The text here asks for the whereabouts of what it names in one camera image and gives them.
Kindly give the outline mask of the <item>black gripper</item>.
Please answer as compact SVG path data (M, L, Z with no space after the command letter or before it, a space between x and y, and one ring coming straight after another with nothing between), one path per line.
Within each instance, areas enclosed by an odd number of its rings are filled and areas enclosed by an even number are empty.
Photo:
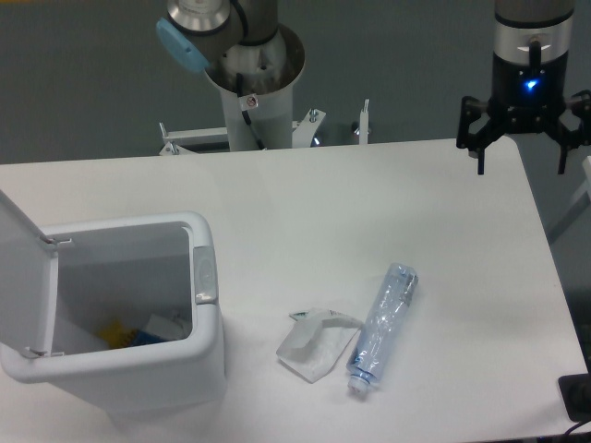
M568 55L543 63L538 70L493 56L492 94L487 102L472 96L461 101L456 147L477 159L485 172L486 148L505 134L556 135L560 145L558 174L564 174L569 153L590 145L590 90L564 98ZM488 121L470 131L483 116Z

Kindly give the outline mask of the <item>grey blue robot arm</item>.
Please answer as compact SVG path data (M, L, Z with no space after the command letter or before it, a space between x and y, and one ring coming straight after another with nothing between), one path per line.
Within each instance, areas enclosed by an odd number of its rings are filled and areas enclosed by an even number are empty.
M458 148L478 162L509 134L544 133L560 156L590 142L590 94L563 94L571 1L498 1L490 98L461 102ZM305 65L297 35L274 1L171 1L156 24L169 55L219 89L233 150L293 145L292 88Z

